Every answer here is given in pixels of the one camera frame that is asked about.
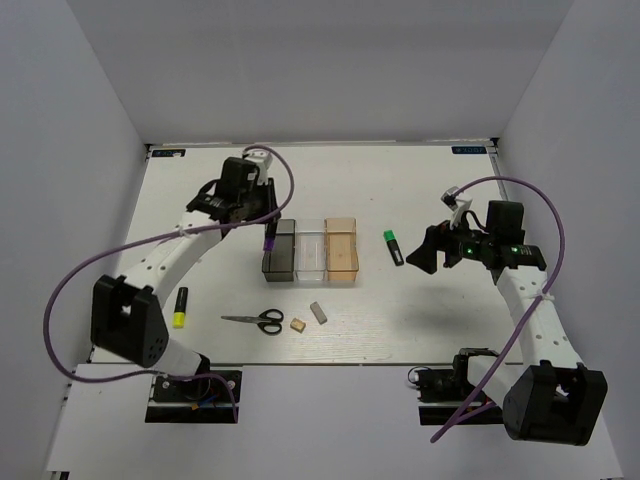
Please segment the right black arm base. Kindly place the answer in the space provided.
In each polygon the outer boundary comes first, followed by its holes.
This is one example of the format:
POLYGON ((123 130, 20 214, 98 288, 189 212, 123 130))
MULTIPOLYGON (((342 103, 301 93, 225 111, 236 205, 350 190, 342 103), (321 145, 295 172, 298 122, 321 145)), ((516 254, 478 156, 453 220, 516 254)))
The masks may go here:
MULTIPOLYGON (((444 425, 474 388, 468 383, 458 381, 451 368, 433 369, 426 366, 417 366, 409 370, 407 383, 418 394, 418 415, 421 426, 444 425)), ((481 393, 466 408, 464 415, 489 403, 491 403, 489 397, 481 393)), ((493 406, 475 416, 463 419, 460 425, 501 425, 502 421, 502 410, 493 406)))

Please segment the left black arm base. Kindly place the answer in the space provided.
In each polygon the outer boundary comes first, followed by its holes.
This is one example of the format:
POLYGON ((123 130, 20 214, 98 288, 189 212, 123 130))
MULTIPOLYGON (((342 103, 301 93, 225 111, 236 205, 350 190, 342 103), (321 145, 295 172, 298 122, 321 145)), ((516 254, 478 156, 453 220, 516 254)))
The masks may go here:
POLYGON ((164 378, 151 387, 146 408, 147 424, 234 424, 231 398, 240 409, 243 372, 239 369, 213 370, 216 379, 199 381, 191 390, 184 382, 164 378))

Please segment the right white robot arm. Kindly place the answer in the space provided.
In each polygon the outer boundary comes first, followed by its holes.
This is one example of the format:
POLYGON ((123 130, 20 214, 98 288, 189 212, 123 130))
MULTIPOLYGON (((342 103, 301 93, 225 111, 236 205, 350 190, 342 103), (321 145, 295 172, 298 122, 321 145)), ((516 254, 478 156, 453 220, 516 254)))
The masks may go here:
POLYGON ((433 274, 462 260, 490 271, 511 319, 524 320, 517 342, 522 362, 502 364, 488 381, 498 353, 489 348, 462 348, 448 369, 417 369, 408 380, 423 403, 465 399, 494 403, 510 438, 521 441, 586 445, 596 425, 608 385, 602 372, 591 370, 574 350, 551 297, 543 294, 547 264, 541 250, 525 244, 524 207, 510 201, 489 203, 484 224, 475 218, 468 199, 447 194, 452 216, 427 228, 408 264, 433 274))

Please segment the purple highlighter marker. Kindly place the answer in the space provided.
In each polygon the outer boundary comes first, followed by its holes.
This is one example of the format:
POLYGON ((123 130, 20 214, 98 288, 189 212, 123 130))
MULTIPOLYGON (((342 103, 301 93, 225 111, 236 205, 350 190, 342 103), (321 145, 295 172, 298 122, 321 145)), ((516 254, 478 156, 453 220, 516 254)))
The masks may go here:
POLYGON ((277 234, 277 223, 271 222, 265 225, 263 251, 270 252, 275 245, 277 234))

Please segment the green highlighter marker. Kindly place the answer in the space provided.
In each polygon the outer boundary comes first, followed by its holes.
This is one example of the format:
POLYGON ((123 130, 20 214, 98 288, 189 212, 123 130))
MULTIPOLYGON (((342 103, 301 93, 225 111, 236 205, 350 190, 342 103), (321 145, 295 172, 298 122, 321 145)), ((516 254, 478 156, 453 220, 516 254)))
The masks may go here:
POLYGON ((391 255, 391 258, 394 262, 395 266, 402 266, 405 264, 404 261, 404 257, 402 255, 402 252, 400 250, 399 244, 397 242, 397 239, 395 237, 395 234, 392 230, 385 230, 383 232, 383 238, 385 241, 385 244, 389 250, 389 253, 391 255))

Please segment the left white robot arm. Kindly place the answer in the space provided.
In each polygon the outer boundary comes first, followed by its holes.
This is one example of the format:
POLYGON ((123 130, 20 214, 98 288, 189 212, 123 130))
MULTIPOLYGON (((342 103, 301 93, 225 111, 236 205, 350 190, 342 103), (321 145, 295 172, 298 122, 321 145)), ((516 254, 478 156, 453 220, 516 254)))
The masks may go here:
POLYGON ((258 221, 272 226, 280 217, 273 160, 253 150, 223 162, 221 176, 206 183, 186 205, 174 236, 160 241, 143 260, 93 287, 91 342, 144 369, 177 377, 188 398, 199 399, 211 387, 209 361, 169 336, 163 307, 183 277, 230 232, 231 224, 258 221))

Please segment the yellow highlighter marker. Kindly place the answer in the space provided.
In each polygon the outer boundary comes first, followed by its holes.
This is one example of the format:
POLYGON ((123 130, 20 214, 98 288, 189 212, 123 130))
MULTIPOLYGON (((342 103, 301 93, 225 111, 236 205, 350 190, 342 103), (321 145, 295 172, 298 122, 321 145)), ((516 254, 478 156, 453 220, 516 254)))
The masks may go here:
POLYGON ((174 329, 181 329, 185 326, 188 295, 189 289, 187 287, 180 287, 177 291, 172 318, 172 327, 174 329))

